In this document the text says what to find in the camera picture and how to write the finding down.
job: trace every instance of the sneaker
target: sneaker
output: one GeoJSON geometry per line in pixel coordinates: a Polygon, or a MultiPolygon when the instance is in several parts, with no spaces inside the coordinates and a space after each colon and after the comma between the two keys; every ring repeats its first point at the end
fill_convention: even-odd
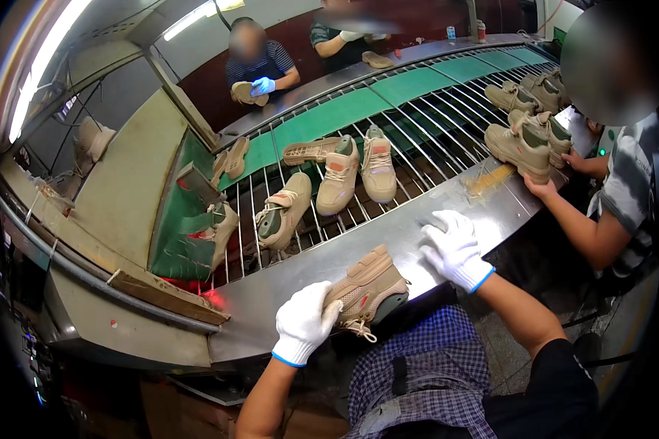
{"type": "Polygon", "coordinates": [[[217,154],[217,157],[215,157],[215,162],[212,163],[212,179],[210,182],[212,183],[212,186],[216,188],[220,186],[220,178],[222,177],[222,173],[227,167],[227,155],[227,150],[224,150],[223,152],[217,154]]]}
{"type": "Polygon", "coordinates": [[[504,81],[503,88],[489,84],[485,87],[485,97],[498,108],[529,112],[531,115],[542,111],[542,105],[524,88],[512,81],[504,81]]]}
{"type": "Polygon", "coordinates": [[[213,224],[211,227],[202,231],[198,237],[201,240],[212,241],[215,243],[215,253],[212,256],[212,265],[210,271],[214,271],[220,263],[225,260],[225,250],[227,243],[230,241],[232,232],[239,225],[239,216],[228,202],[220,202],[216,205],[210,205],[207,208],[208,213],[212,213],[213,224]]]}
{"type": "Polygon", "coordinates": [[[244,173],[244,156],[248,151],[249,139],[246,137],[238,138],[227,156],[227,163],[225,165],[225,172],[231,180],[240,177],[244,173]]]}
{"type": "Polygon", "coordinates": [[[391,160],[391,143],[376,125],[371,125],[364,137],[361,179],[366,193],[375,202],[387,203],[395,198],[395,169],[391,160]]]}
{"type": "Polygon", "coordinates": [[[552,72],[547,75],[547,79],[552,83],[553,86],[556,87],[557,90],[559,90],[559,97],[562,99],[562,108],[570,106],[571,99],[569,99],[569,95],[566,94],[566,88],[562,83],[562,70],[558,67],[553,68],[552,72]]]}
{"type": "Polygon", "coordinates": [[[510,128],[491,124],[485,129],[485,145],[495,158],[515,165],[521,176],[527,172],[533,182],[543,185],[549,181],[552,147],[531,124],[528,118],[510,128]]]}
{"type": "Polygon", "coordinates": [[[568,154],[571,151],[571,133],[554,118],[550,112],[540,113],[536,116],[526,115],[520,110],[512,110],[507,116],[507,121],[512,127],[518,120],[523,117],[530,119],[530,127],[539,135],[545,136],[552,146],[550,154],[550,164],[562,169],[566,164],[562,159],[562,154],[568,154]]]}
{"type": "Polygon", "coordinates": [[[324,163],[327,154],[333,153],[341,137],[326,137],[314,142],[291,143],[283,148],[283,162],[288,166],[303,164],[308,160],[324,163]]]}
{"type": "Polygon", "coordinates": [[[328,153],[325,179],[317,191],[316,209],[320,215],[335,215],[346,207],[354,196],[359,151],[354,139],[345,134],[333,153],[328,153]]]}
{"type": "Polygon", "coordinates": [[[296,172],[283,189],[266,199],[264,210],[255,218],[260,247],[273,250],[288,247],[295,228],[310,207],[312,191],[310,177],[296,172]]]}
{"type": "Polygon", "coordinates": [[[559,89],[547,79],[547,75],[535,76],[528,73],[522,78],[520,85],[540,101],[542,111],[552,112],[553,115],[559,112],[559,89]]]}
{"type": "Polygon", "coordinates": [[[336,325],[376,343],[376,336],[366,325],[390,296],[403,295],[403,300],[407,301],[408,284],[393,265],[386,244],[381,244],[346,271],[346,277],[334,284],[323,306],[342,301],[336,325]]]}
{"type": "Polygon", "coordinates": [[[252,97],[251,82],[236,82],[232,84],[232,93],[245,104],[257,104],[263,107],[268,103],[268,94],[252,97]]]}
{"type": "Polygon", "coordinates": [[[375,52],[371,52],[370,50],[361,54],[361,61],[375,69],[387,69],[388,67],[394,66],[393,61],[385,56],[380,56],[375,52]]]}

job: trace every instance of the striped shirt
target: striped shirt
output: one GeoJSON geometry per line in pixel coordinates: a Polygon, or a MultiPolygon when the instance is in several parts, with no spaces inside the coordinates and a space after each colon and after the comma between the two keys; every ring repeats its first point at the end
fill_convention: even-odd
{"type": "Polygon", "coordinates": [[[237,61],[233,60],[231,57],[227,59],[225,64],[225,75],[227,76],[227,87],[232,88],[232,84],[236,82],[246,81],[245,73],[251,72],[252,70],[257,70],[268,64],[268,59],[270,58],[272,62],[275,63],[276,67],[283,72],[287,73],[288,70],[295,67],[293,60],[288,55],[288,52],[281,46],[281,43],[274,40],[268,40],[266,42],[266,54],[264,59],[260,63],[255,65],[242,65],[237,61]]]}
{"type": "Polygon", "coordinates": [[[623,127],[608,160],[603,187],[591,199],[588,214],[610,211],[633,238],[613,262],[613,273],[626,277],[651,254],[649,188],[651,165],[639,140],[645,125],[656,121],[656,113],[634,125],[623,127]]]}

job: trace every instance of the white work glove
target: white work glove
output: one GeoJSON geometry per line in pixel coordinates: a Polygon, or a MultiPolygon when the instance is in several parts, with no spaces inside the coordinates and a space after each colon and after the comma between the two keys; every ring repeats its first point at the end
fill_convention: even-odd
{"type": "Polygon", "coordinates": [[[308,357],[330,335],[342,311],[342,301],[334,301],[323,312],[323,302],[330,291],[329,281],[308,285],[280,307],[276,313],[280,339],[271,352],[275,358],[293,367],[308,363],[308,357]]]}
{"type": "Polygon", "coordinates": [[[474,234],[474,224],[453,210],[432,212],[446,226],[446,233],[433,225],[422,228],[437,247],[422,246],[420,250],[439,273],[474,294],[495,268],[481,259],[481,250],[474,234]]]}
{"type": "Polygon", "coordinates": [[[364,34],[361,34],[359,32],[351,32],[351,31],[348,31],[348,30],[343,30],[339,33],[339,38],[343,39],[347,43],[350,42],[350,41],[359,40],[363,36],[364,36],[364,34]]]}

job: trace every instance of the hand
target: hand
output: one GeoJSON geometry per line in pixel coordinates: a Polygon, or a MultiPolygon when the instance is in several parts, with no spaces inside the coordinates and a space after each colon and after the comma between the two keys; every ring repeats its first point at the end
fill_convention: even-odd
{"type": "Polygon", "coordinates": [[[263,78],[259,78],[252,82],[252,87],[254,87],[251,93],[252,98],[255,98],[256,96],[265,95],[274,91],[276,89],[276,81],[264,76],[263,78]]]}
{"type": "Polygon", "coordinates": [[[562,159],[566,160],[574,171],[581,171],[584,159],[573,148],[571,148],[570,154],[562,154],[562,159]]]}
{"type": "Polygon", "coordinates": [[[347,43],[350,42],[350,41],[359,40],[363,36],[364,36],[364,34],[361,34],[359,32],[351,32],[351,31],[348,31],[348,30],[343,30],[339,33],[339,38],[343,39],[347,43]]]}
{"type": "Polygon", "coordinates": [[[332,290],[329,281],[308,285],[283,304],[276,313],[280,339],[273,357],[293,367],[302,367],[310,354],[330,335],[342,311],[342,301],[330,303],[323,312],[325,296],[332,290]]]}
{"type": "Polygon", "coordinates": [[[558,192],[556,191],[556,186],[554,185],[554,181],[550,179],[547,181],[547,184],[545,185],[538,185],[537,183],[532,181],[532,177],[530,177],[530,174],[525,172],[525,186],[532,192],[533,195],[535,195],[537,198],[541,199],[542,201],[545,201],[546,198],[551,197],[552,195],[556,195],[558,192]]]}
{"type": "Polygon", "coordinates": [[[481,259],[481,250],[474,234],[474,224],[466,216],[453,210],[432,212],[446,226],[446,233],[425,225],[422,232],[438,251],[424,245],[420,248],[427,260],[439,273],[474,294],[495,268],[481,259]]]}

